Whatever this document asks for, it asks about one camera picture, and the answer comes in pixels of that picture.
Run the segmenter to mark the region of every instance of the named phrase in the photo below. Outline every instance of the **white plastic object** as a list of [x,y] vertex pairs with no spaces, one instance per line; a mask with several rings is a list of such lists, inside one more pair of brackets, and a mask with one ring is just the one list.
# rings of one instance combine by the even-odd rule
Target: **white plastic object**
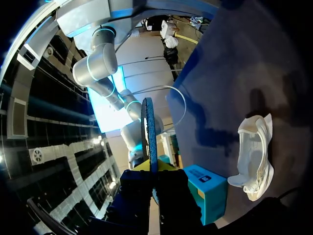
[[51,55],[53,55],[53,48],[48,47],[44,52],[44,58],[49,58]]
[[274,168],[268,161],[268,144],[273,135],[272,116],[246,118],[238,128],[240,139],[238,175],[228,178],[235,187],[244,187],[249,200],[258,200],[268,189]]
[[166,36],[174,36],[176,28],[175,24],[162,21],[161,28],[160,34],[163,39],[166,39]]
[[165,39],[165,45],[167,48],[175,48],[178,46],[178,40],[173,36],[167,36]]
[[32,159],[35,163],[40,164],[44,161],[44,154],[40,148],[35,148],[32,153]]

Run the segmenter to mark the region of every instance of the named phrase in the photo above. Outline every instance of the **white bag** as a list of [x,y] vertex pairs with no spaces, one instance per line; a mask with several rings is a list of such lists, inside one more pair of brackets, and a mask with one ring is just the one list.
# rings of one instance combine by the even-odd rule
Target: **white bag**
[[167,36],[165,39],[165,45],[167,48],[175,48],[178,46],[178,40],[172,36]]
[[235,187],[244,187],[249,200],[258,200],[268,189],[274,169],[268,161],[268,144],[273,135],[272,116],[246,118],[238,128],[240,150],[238,175],[228,178]]

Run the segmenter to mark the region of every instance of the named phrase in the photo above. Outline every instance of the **wall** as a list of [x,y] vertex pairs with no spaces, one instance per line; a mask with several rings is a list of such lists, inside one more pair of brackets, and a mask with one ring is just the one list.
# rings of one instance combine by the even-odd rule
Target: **wall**
[[[126,87],[132,92],[157,85],[172,85],[173,76],[170,67],[164,57],[151,58],[146,62],[145,57],[162,56],[164,46],[160,37],[138,37],[129,38],[117,51],[116,57],[119,65],[123,65]],[[152,71],[165,71],[138,75]],[[170,112],[165,96],[168,89],[154,88],[155,91],[144,92],[135,95],[142,102],[145,97],[151,97],[154,103],[155,114],[162,119],[170,118]]]
[[[170,67],[164,60],[164,57],[148,59],[158,59],[156,61],[136,63],[137,61],[145,61],[145,57],[162,56],[163,51],[164,46],[160,37],[129,38],[120,47],[116,53],[116,57],[118,64],[123,65],[127,89],[131,92],[136,92],[152,86],[173,84],[173,76],[169,71]],[[151,71],[164,72],[137,75]],[[163,124],[167,125],[165,128],[168,128],[168,124],[172,123],[172,118],[165,98],[169,90],[164,88],[154,88],[153,90],[154,91],[151,92],[136,94],[135,97],[140,102],[142,102],[145,97],[151,97],[154,104],[155,114],[162,118]],[[128,149],[126,144],[124,143],[119,130],[108,132],[106,135],[120,173],[123,173],[124,170],[128,169]],[[164,154],[162,143],[158,144],[157,151],[158,155]]]

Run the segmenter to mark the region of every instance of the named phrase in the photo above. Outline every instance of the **yellow object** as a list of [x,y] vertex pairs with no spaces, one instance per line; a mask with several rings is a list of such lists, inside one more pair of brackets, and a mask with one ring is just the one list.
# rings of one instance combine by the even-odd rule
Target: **yellow object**
[[182,35],[179,35],[179,34],[177,34],[177,33],[175,33],[174,36],[177,37],[177,38],[185,39],[185,40],[190,41],[190,42],[192,42],[192,43],[194,43],[194,44],[198,44],[198,41],[193,40],[193,39],[188,38],[188,37],[185,37],[185,36],[182,36]]
[[[172,167],[164,162],[162,162],[160,159],[157,160],[157,165],[158,165],[158,170],[163,171],[163,170],[176,170],[175,167]],[[149,160],[146,160],[142,164],[136,166],[134,171],[140,171],[140,170],[145,170],[149,171],[150,170],[150,162]]]

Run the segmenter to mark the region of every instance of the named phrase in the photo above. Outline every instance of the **black cable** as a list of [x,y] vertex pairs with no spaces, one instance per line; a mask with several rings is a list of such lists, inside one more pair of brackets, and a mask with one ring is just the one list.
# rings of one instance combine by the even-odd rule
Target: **black cable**
[[148,56],[145,58],[145,60],[150,59],[150,58],[158,58],[158,57],[164,57],[164,55],[159,55],[159,56]]
[[131,34],[132,34],[132,32],[130,32],[130,33],[127,35],[127,37],[125,38],[125,40],[122,41],[120,45],[118,45],[117,49],[115,50],[115,53],[117,53],[117,51],[118,51],[119,48],[124,44],[124,42],[126,42],[127,39],[129,39],[129,37],[131,36]]
[[282,195],[280,195],[278,197],[279,200],[281,200],[282,198],[286,197],[288,194],[292,193],[292,192],[295,192],[297,190],[299,190],[301,187],[295,187],[295,188],[292,188],[292,189],[289,189],[288,191],[284,192]]
[[197,36],[197,29],[195,28],[195,35],[198,38],[198,40],[200,40],[200,38]]
[[140,62],[155,61],[155,60],[141,60],[141,61],[136,61],[136,62],[125,63],[125,64],[118,65],[118,66],[130,65],[130,64],[140,63]]

